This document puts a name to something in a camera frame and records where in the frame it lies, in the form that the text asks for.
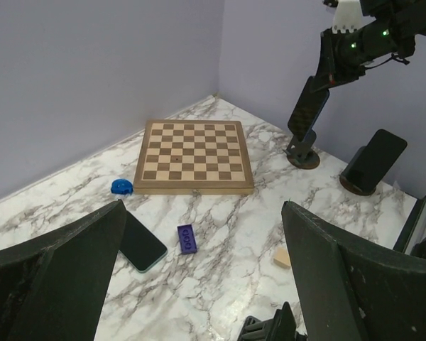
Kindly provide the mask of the black phone blue edge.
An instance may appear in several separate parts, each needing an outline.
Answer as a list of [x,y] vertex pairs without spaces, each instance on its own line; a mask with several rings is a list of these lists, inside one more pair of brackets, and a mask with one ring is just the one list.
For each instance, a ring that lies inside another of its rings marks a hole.
[[119,251],[138,272],[145,273],[168,253],[168,248],[127,211]]

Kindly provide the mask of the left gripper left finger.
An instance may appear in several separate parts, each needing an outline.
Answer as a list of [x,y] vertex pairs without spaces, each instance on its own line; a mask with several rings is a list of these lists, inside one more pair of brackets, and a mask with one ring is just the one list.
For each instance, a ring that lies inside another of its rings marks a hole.
[[0,250],[0,340],[93,340],[125,225],[117,200]]

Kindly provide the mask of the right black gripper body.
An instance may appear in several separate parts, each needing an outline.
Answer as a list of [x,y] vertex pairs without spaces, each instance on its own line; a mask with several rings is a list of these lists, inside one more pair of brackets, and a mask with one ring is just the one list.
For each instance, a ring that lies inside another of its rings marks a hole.
[[406,58],[414,52],[414,35],[404,36],[389,21],[375,20],[346,33],[334,33],[328,28],[320,34],[320,56],[312,91],[354,82],[365,75],[370,62],[385,55],[407,64]]

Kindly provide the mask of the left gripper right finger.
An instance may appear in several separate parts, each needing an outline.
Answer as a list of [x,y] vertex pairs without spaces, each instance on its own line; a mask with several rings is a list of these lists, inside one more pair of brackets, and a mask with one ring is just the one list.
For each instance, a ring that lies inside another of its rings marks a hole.
[[426,259],[370,242],[293,201],[281,214],[309,340],[426,340]]

